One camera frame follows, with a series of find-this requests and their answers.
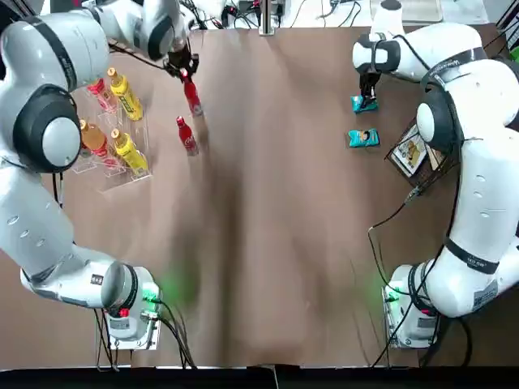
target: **bottle cap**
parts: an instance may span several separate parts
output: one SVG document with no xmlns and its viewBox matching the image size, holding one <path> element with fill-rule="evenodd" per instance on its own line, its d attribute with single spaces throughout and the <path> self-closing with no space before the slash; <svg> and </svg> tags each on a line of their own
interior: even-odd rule
<svg viewBox="0 0 519 389">
<path fill-rule="evenodd" d="M 121 131 L 119 131 L 117 128 L 114 128 L 110 135 L 112 136 L 112 139 L 119 139 L 121 137 Z"/>
<path fill-rule="evenodd" d="M 114 67 L 110 67 L 107 71 L 108 76 L 114 78 L 117 78 L 118 74 Z"/>
<path fill-rule="evenodd" d="M 103 79 L 98 79 L 95 83 L 88 85 L 87 89 L 94 94 L 98 94 L 105 89 L 105 81 Z"/>
</svg>

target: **black cable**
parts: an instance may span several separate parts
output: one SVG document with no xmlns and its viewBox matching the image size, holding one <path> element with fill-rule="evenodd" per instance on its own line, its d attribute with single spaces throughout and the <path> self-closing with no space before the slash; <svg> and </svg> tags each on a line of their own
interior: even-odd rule
<svg viewBox="0 0 519 389">
<path fill-rule="evenodd" d="M 380 278 L 384 282 L 384 285 L 387 286 L 388 288 L 390 288 L 393 292 L 396 292 L 396 293 L 399 293 L 399 294 L 403 294 L 405 296 L 410 296 L 409 293 L 401 291 L 401 290 L 397 290 L 397 289 L 395 289 L 393 286 L 391 286 L 389 284 L 389 282 L 386 279 L 386 276 L 384 274 L 384 270 L 382 269 L 381 264 L 379 263 L 379 260 L 376 257 L 375 246 L 373 245 L 373 240 L 371 239 L 371 231 L 376 229 L 377 227 L 381 226 L 382 224 L 390 221 L 393 217 L 395 217 L 405 207 L 405 205 L 406 205 L 406 203 L 403 203 L 390 217 L 388 217 L 385 220 L 375 224 L 373 227 L 370 227 L 367 230 L 367 238 L 370 241 L 371 252 L 373 253 L 373 259 L 375 260 L 376 269 L 379 272 Z"/>
<path fill-rule="evenodd" d="M 357 2 L 357 4 L 358 4 L 358 11 L 354 15 L 354 18 L 351 20 L 350 27 L 354 26 L 355 20 L 357 19 L 358 14 L 360 14 L 360 11 L 362 10 L 362 6 L 360 5 L 360 3 Z"/>
<path fill-rule="evenodd" d="M 335 11 L 336 8 L 337 8 L 337 3 L 333 4 L 333 6 L 332 6 L 332 10 L 331 10 L 329 13 L 327 13 L 327 14 L 325 15 L 325 14 L 324 14 L 324 4 L 323 4 L 323 0 L 321 0 L 321 15 L 318 16 L 317 19 L 320 19 L 320 18 L 323 19 L 323 21 L 324 21 L 324 28 L 326 28 L 326 18 L 327 18 L 328 16 L 330 16 L 330 15 Z"/>
<path fill-rule="evenodd" d="M 197 369 L 195 363 L 193 362 L 192 358 L 190 358 L 189 354 L 187 353 L 186 351 L 186 348 L 185 348 L 185 345 L 183 344 L 183 342 L 181 341 L 181 339 L 178 337 L 178 330 L 171 325 L 170 322 L 168 322 L 165 318 L 162 318 L 160 317 L 159 320 L 165 325 L 168 327 L 168 329 L 171 331 L 171 333 L 173 334 L 174 338 L 176 339 L 177 343 L 178 343 L 178 347 L 180 348 L 180 355 L 181 355 L 181 359 L 182 359 L 182 354 L 183 356 L 186 358 L 186 361 L 187 363 L 189 364 L 189 366 L 192 368 L 192 369 Z"/>
<path fill-rule="evenodd" d="M 465 336 L 467 339 L 465 358 L 463 359 L 463 363 L 461 363 L 461 367 L 467 367 L 470 363 L 470 360 L 472 359 L 472 331 L 463 318 L 456 318 L 456 320 L 460 322 L 463 331 L 465 331 Z"/>
<path fill-rule="evenodd" d="M 432 358 L 436 355 L 436 353 L 440 349 L 441 344 L 444 341 L 444 337 L 445 337 L 445 334 L 448 329 L 448 322 L 450 322 L 450 321 L 447 319 L 445 321 L 444 327 L 440 330 L 441 318 L 442 318 L 441 314 L 438 314 L 436 316 L 435 330 L 432 332 L 432 338 L 431 338 L 431 342 L 433 342 L 433 343 L 431 343 L 429 345 L 429 348 L 427 349 L 426 353 L 423 354 L 423 356 L 421 356 L 420 359 L 418 360 L 418 365 L 420 367 L 427 367 L 429 365 Z"/>
<path fill-rule="evenodd" d="M 516 26 L 517 23 L 519 23 L 519 16 L 516 16 L 516 20 L 511 23 L 508 27 L 506 27 L 505 30 L 503 30 L 498 36 L 496 36 L 494 39 L 492 39 L 490 42 L 486 43 L 483 48 L 486 49 L 488 46 L 490 46 L 492 43 L 500 39 L 504 34 L 506 34 L 508 31 L 510 31 L 514 26 Z"/>
<path fill-rule="evenodd" d="M 303 5 L 305 2 L 307 2 L 307 0 L 302 0 L 301 4 L 299 4 L 298 12 L 295 14 L 294 21 L 292 22 L 292 24 L 290 25 L 289 28 L 292 28 L 292 27 L 294 26 L 295 21 L 298 19 L 299 12 L 301 11 L 302 5 Z"/>
<path fill-rule="evenodd" d="M 27 2 L 26 2 L 25 0 L 20 0 L 20 2 L 25 6 L 25 8 L 27 8 L 27 11 L 28 11 L 28 13 L 29 13 L 30 15 L 32 15 L 32 16 L 36 16 L 36 12 L 32 9 L 31 6 L 29 6 L 29 5 L 27 4 Z"/>
<path fill-rule="evenodd" d="M 97 322 L 97 329 L 99 330 L 99 336 L 100 336 L 100 344 L 99 344 L 99 348 L 98 348 L 98 351 L 97 351 L 97 360 L 96 360 L 96 367 L 97 369 L 99 370 L 100 367 L 99 367 L 99 359 L 100 359 L 100 354 L 101 354 L 101 342 L 103 344 L 103 348 L 105 349 L 105 355 L 106 355 L 106 359 L 108 360 L 108 362 L 110 363 L 110 365 L 112 366 L 114 363 L 113 363 L 113 360 L 112 360 L 112 353 L 109 351 L 107 345 L 106 345 L 106 342 L 105 342 L 105 335 L 103 334 L 103 329 L 102 329 L 102 325 L 101 325 L 101 321 L 99 320 L 99 316 L 97 315 L 97 310 L 93 310 L 94 311 L 94 314 L 96 315 L 96 322 Z"/>
<path fill-rule="evenodd" d="M 330 10 L 330 12 L 325 14 L 324 13 L 324 9 L 323 9 L 323 2 L 321 1 L 321 12 L 323 12 L 323 14 L 317 16 L 317 19 L 326 19 L 326 18 L 328 18 L 333 12 L 335 12 L 335 10 L 337 9 L 338 6 L 339 6 L 339 2 L 337 0 L 337 2 L 332 5 L 332 9 Z"/>
<path fill-rule="evenodd" d="M 338 25 L 338 27 L 342 27 L 342 25 L 348 21 L 348 19 L 350 18 L 350 16 L 354 13 L 355 6 L 359 6 L 359 7 L 360 7 L 360 8 L 359 8 L 359 11 L 362 9 L 362 6 L 361 6 L 358 2 L 354 2 L 353 6 L 351 6 L 351 10 L 350 10 L 348 16 L 346 16 L 346 19 L 344 19 L 344 20 L 342 21 L 342 23 Z"/>
<path fill-rule="evenodd" d="M 427 71 L 429 71 L 431 69 L 431 67 L 429 65 L 427 65 L 427 63 L 423 60 L 423 58 L 420 57 L 420 55 L 416 52 L 414 47 L 409 43 L 409 41 L 407 40 L 407 38 L 405 36 L 398 34 L 393 37 L 393 39 L 397 39 L 397 38 L 401 38 L 405 42 L 407 47 L 409 47 L 409 50 L 411 50 L 411 52 L 416 57 L 416 59 L 418 59 L 420 61 L 420 63 L 423 65 L 423 67 L 426 68 Z"/>
<path fill-rule="evenodd" d="M 59 207 L 60 208 L 63 208 L 63 204 L 61 204 L 59 202 L 59 197 L 58 197 L 58 185 L 56 183 L 56 173 L 52 173 L 52 189 L 54 191 L 54 201 L 56 201 L 56 203 L 58 203 Z"/>
<path fill-rule="evenodd" d="M 129 55 L 130 57 L 133 57 L 135 58 L 136 60 L 138 61 L 141 61 L 142 63 L 145 63 L 146 65 L 149 65 L 151 67 L 154 67 L 156 69 L 160 69 L 160 70 L 164 70 L 164 67 L 163 66 L 159 66 L 157 65 L 156 63 L 153 63 L 153 62 L 150 62 L 150 61 L 147 61 L 141 57 L 139 57 L 138 55 L 135 55 L 134 53 L 132 53 L 131 51 L 129 51 L 128 49 L 124 49 L 122 47 L 119 47 L 117 45 L 113 45 L 113 44 L 109 44 L 109 47 L 113 50 L 112 53 L 123 53 L 123 54 L 127 54 Z"/>
</svg>

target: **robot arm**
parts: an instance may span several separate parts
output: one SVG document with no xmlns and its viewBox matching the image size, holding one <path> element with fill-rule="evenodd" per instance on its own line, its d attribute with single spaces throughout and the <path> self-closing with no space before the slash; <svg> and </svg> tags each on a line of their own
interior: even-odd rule
<svg viewBox="0 0 519 389">
<path fill-rule="evenodd" d="M 160 290 L 149 271 L 74 243 L 73 228 L 38 173 L 62 172 L 79 153 L 79 119 L 69 92 L 103 77 L 107 37 L 151 59 L 181 56 L 187 36 L 178 1 L 130 0 L 24 19 L 0 37 L 0 248 L 20 267 L 25 288 L 107 313 L 119 348 L 149 344 Z"/>
<path fill-rule="evenodd" d="M 519 112 L 519 70 L 487 59 L 481 46 L 478 33 L 459 24 L 404 34 L 396 0 L 381 3 L 371 33 L 354 45 L 366 98 L 382 73 L 423 87 L 434 81 L 418 107 L 418 130 L 432 148 L 461 152 L 453 226 L 439 257 L 402 265 L 389 282 L 412 295 L 424 285 L 418 297 L 393 295 L 386 306 L 401 347 L 428 347 L 435 312 L 469 314 L 519 281 L 519 136 L 508 128 Z"/>
<path fill-rule="evenodd" d="M 135 47 L 153 61 L 181 51 L 187 42 L 178 0 L 146 0 L 142 6 L 117 0 L 72 12 L 92 16 L 109 39 Z"/>
</svg>

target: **brown table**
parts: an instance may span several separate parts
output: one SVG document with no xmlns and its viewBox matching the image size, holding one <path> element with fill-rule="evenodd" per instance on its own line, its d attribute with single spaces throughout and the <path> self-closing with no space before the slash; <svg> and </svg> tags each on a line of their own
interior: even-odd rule
<svg viewBox="0 0 519 389">
<path fill-rule="evenodd" d="M 211 147 L 210 156 L 189 160 L 174 125 L 189 116 L 181 84 L 114 55 L 148 112 L 153 177 L 101 194 L 68 172 L 66 213 L 81 246 L 144 265 L 162 284 L 172 271 L 189 280 L 194 292 L 182 309 L 199 365 L 366 365 L 384 346 L 367 229 L 411 189 L 383 157 L 414 116 L 420 90 L 383 78 L 380 110 L 353 114 L 351 49 L 361 31 L 195 34 Z M 490 25 L 479 31 L 483 41 L 495 35 Z M 346 131 L 373 126 L 380 147 L 345 146 Z M 455 175 L 380 229 L 389 276 L 437 251 Z M 118 212 L 122 205 L 130 212 Z M 92 312 L 26 292 L 5 258 L 2 291 L 2 368 L 94 364 Z M 511 291 L 468 318 L 474 365 L 516 364 L 518 299 Z M 435 363 L 460 363 L 464 347 L 453 326 Z M 163 331 L 159 351 L 138 352 L 133 364 L 177 365 L 177 354 Z M 391 354 L 393 364 L 417 363 L 416 351 Z"/>
</svg>

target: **bottle label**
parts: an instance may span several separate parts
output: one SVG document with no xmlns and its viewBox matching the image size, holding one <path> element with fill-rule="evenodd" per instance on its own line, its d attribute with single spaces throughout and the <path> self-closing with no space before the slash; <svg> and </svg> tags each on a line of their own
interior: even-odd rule
<svg viewBox="0 0 519 389">
<path fill-rule="evenodd" d="M 128 113 L 134 113 L 135 110 L 131 107 L 131 105 L 128 103 L 127 99 L 125 98 L 125 96 L 119 96 L 119 100 L 121 101 L 122 105 L 124 106 L 124 109 L 128 112 Z"/>
<path fill-rule="evenodd" d="M 193 135 L 186 139 L 184 147 L 186 148 L 188 155 L 195 156 L 198 154 L 198 146 Z"/>
<path fill-rule="evenodd" d="M 204 111 L 202 110 L 201 104 L 193 104 L 191 105 L 191 113 L 194 116 L 200 116 Z"/>
</svg>

